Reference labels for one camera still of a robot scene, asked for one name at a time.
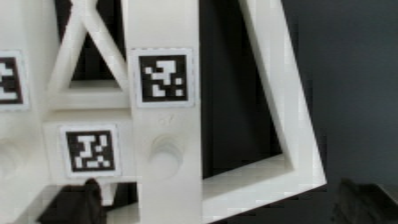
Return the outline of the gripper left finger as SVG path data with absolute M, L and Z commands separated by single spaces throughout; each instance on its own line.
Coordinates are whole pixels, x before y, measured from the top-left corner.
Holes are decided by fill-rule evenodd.
M 65 185 L 35 219 L 39 224 L 106 224 L 106 213 L 138 201 L 136 184 L 118 183 L 113 203 L 103 205 L 101 187 L 94 179 Z

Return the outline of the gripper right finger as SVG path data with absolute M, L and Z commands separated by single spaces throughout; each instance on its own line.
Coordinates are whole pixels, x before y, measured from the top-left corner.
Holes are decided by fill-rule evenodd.
M 332 224 L 398 224 L 398 204 L 374 184 L 341 180 Z

